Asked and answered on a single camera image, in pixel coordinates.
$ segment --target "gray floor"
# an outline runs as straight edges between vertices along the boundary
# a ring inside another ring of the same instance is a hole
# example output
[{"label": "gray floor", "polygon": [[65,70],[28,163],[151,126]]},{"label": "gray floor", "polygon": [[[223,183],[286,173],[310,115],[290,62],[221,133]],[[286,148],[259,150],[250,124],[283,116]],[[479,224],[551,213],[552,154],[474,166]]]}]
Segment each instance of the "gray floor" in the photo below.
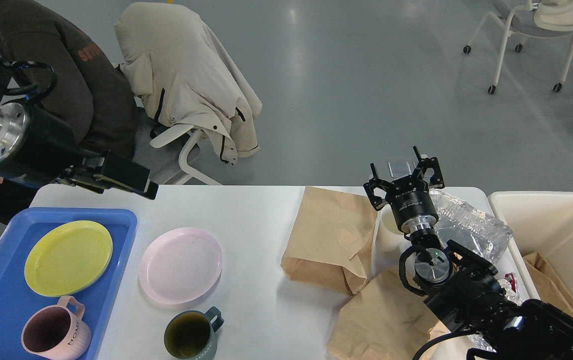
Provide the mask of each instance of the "gray floor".
[{"label": "gray floor", "polygon": [[[121,61],[113,22],[125,0],[41,0]],[[447,185],[573,192],[570,38],[511,38],[495,95],[501,31],[488,23],[462,53],[484,0],[182,0],[220,38],[263,101],[261,151],[195,165],[230,185],[353,185],[412,146],[438,157]],[[4,227],[0,225],[0,235]]]}]

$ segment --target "pink plate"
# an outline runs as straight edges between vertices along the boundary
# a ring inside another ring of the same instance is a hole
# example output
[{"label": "pink plate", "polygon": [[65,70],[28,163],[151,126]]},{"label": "pink plate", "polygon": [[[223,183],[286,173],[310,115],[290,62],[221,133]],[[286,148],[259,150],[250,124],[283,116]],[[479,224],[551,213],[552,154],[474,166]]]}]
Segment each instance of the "pink plate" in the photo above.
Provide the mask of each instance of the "pink plate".
[{"label": "pink plate", "polygon": [[207,231],[181,227],[153,240],[140,262],[140,285],[166,305],[192,301],[206,293],[222,272],[222,249]]}]

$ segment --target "table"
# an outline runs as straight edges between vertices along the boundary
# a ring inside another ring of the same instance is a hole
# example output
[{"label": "table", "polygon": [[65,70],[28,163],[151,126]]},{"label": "table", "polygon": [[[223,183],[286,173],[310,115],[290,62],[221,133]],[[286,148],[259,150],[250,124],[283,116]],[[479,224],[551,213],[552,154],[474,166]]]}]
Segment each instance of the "table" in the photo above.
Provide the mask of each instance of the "table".
[{"label": "table", "polygon": [[[117,189],[96,194],[51,184],[37,192],[31,207],[125,208],[138,218],[133,248],[97,358],[172,359],[163,344],[168,321],[184,310],[206,312],[216,306],[224,319],[217,334],[216,360],[330,360],[333,357],[326,344],[339,310],[350,297],[288,280],[280,267],[304,189],[162,185],[157,198],[148,200]],[[326,189],[364,194],[360,186]],[[480,189],[447,187],[445,191],[492,214]],[[154,239],[181,227],[203,228],[220,242],[222,274],[200,298],[162,307],[152,303],[138,283],[140,259]],[[381,254],[375,256],[380,259],[374,259],[374,264],[383,266]],[[506,266],[498,268],[517,274],[508,252],[504,257],[508,257],[503,258]],[[464,360],[469,347],[467,339],[450,340],[439,345],[433,359]]]}]

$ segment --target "white bin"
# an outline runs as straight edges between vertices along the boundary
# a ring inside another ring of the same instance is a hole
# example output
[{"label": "white bin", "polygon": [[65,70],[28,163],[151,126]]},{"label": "white bin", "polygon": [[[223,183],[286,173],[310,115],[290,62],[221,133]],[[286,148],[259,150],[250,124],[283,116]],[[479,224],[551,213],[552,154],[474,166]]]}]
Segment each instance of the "white bin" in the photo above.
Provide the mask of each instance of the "white bin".
[{"label": "white bin", "polygon": [[501,191],[488,197],[493,212],[513,230],[509,244],[526,291],[540,298],[522,256],[539,251],[573,295],[573,193]]}]

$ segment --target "white cup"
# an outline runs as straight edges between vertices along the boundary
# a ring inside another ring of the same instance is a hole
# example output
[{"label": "white cup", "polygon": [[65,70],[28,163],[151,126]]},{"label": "white cup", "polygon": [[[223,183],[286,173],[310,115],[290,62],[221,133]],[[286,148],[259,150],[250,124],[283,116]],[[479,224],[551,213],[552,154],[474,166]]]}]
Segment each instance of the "white cup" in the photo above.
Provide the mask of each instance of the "white cup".
[{"label": "white cup", "polygon": [[384,253],[391,253],[399,249],[400,244],[408,242],[405,235],[398,230],[396,218],[391,210],[391,206],[387,205],[380,210],[380,224],[377,228],[375,235],[375,246]]},{"label": "white cup", "polygon": [[[67,309],[71,303],[75,313]],[[73,296],[62,296],[57,305],[44,307],[22,329],[24,350],[51,360],[75,360],[91,343],[91,330],[82,321],[85,306]]]}]

